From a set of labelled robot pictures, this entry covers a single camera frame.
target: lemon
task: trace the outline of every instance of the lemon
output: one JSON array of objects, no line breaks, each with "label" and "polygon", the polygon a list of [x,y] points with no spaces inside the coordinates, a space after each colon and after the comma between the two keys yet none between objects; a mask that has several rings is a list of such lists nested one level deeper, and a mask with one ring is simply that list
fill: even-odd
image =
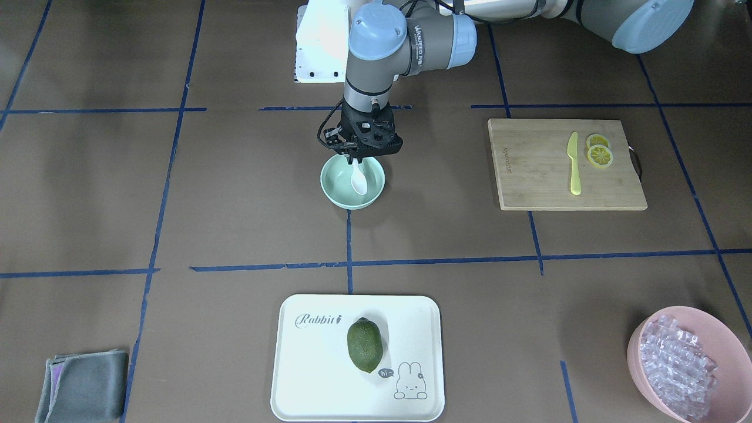
[{"label": "lemon", "polygon": [[355,367],[370,373],[384,356],[381,332],[376,323],[360,318],[347,330],[347,352]]},{"label": "lemon", "polygon": [[604,137],[601,134],[592,134],[591,136],[587,137],[587,140],[585,141],[585,148],[590,148],[594,145],[602,145],[606,148],[611,148],[611,143],[608,142],[608,138]]},{"label": "lemon", "polygon": [[587,159],[598,169],[605,169],[614,162],[614,154],[610,148],[595,144],[587,149]]}]

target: lemon slice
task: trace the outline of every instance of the lemon slice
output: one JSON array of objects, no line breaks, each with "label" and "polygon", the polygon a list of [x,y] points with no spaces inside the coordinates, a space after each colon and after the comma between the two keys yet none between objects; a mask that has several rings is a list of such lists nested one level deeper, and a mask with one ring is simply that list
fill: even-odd
[{"label": "lemon slice", "polygon": [[591,145],[587,149],[587,159],[598,169],[605,169],[614,162],[614,154],[611,149],[600,144]]},{"label": "lemon slice", "polygon": [[585,141],[585,148],[590,148],[594,145],[602,145],[606,148],[611,148],[611,143],[608,142],[608,138],[604,137],[601,134],[592,134],[591,136],[587,137],[587,140]]}]

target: mint green bowl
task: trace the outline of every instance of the mint green bowl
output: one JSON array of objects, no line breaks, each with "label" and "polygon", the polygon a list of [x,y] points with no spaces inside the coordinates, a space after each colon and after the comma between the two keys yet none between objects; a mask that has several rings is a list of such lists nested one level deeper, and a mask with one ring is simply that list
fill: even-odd
[{"label": "mint green bowl", "polygon": [[347,164],[345,156],[337,154],[327,160],[321,169],[321,189],[327,198],[347,210],[364,208],[376,201],[386,184],[384,168],[373,157],[363,159],[360,168],[368,182],[368,192],[364,196],[356,193],[350,185],[353,167]]}]

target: gray cloth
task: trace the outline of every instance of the gray cloth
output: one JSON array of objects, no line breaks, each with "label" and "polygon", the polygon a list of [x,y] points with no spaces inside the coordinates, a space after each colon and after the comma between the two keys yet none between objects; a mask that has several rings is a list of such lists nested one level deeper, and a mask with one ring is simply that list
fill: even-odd
[{"label": "gray cloth", "polygon": [[123,414],[128,353],[56,355],[47,360],[35,423],[100,423]]}]

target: yellow knife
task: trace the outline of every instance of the yellow knife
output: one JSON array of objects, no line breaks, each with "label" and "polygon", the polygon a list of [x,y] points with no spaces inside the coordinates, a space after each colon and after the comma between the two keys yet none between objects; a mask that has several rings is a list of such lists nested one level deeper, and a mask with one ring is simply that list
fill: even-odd
[{"label": "yellow knife", "polygon": [[566,146],[566,153],[572,159],[572,176],[569,179],[569,190],[576,196],[582,194],[580,185],[580,169],[577,166],[577,133],[573,132]]}]

